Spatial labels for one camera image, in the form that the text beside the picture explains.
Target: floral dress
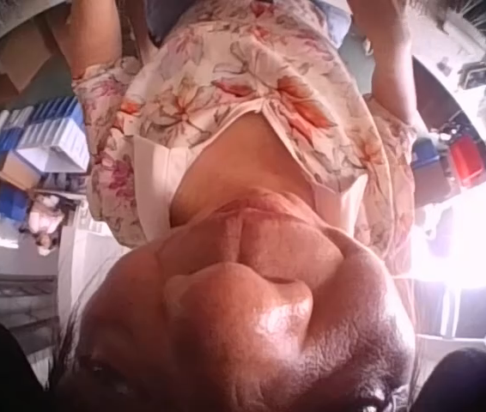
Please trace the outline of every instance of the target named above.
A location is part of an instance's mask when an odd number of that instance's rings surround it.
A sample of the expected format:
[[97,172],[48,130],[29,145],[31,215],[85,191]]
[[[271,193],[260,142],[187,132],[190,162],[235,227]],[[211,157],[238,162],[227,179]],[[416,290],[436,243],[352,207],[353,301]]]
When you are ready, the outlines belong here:
[[309,1],[197,2],[150,64],[89,67],[74,89],[92,155],[90,208],[122,245],[167,232],[192,162],[237,118],[261,112],[316,201],[361,182],[352,234],[393,274],[409,269],[415,133],[358,93]]

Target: person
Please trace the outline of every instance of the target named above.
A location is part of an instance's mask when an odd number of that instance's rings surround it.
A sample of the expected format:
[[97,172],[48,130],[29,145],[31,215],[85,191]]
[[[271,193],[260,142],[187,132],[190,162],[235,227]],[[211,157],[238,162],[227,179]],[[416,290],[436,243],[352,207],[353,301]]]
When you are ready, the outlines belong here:
[[113,0],[73,2],[88,201],[133,250],[52,371],[60,409],[405,406],[410,32],[402,1],[349,6],[367,96],[311,1],[196,1],[146,64],[122,56]]

